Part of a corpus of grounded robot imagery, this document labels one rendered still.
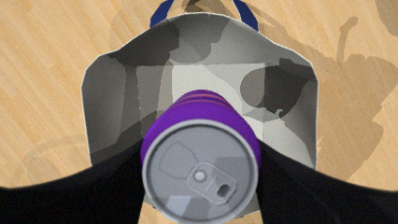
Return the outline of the purple drink can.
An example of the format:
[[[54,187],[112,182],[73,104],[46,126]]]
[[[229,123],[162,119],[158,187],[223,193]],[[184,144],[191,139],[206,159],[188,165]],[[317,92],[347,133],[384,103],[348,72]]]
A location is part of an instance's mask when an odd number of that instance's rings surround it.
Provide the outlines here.
[[[180,96],[150,126],[140,150],[149,200],[177,224],[224,224],[237,217],[255,193],[261,168],[255,132],[208,90]]]

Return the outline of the white tote bag with blue handles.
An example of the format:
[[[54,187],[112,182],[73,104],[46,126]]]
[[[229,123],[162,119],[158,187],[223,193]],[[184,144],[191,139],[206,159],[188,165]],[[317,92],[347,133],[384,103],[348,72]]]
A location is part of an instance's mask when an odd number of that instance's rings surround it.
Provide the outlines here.
[[[319,79],[312,62],[259,33],[258,21],[232,0],[241,21],[216,13],[167,18],[162,2],[149,29],[98,55],[80,86],[91,166],[142,139],[137,66],[265,63],[263,142],[317,171]]]

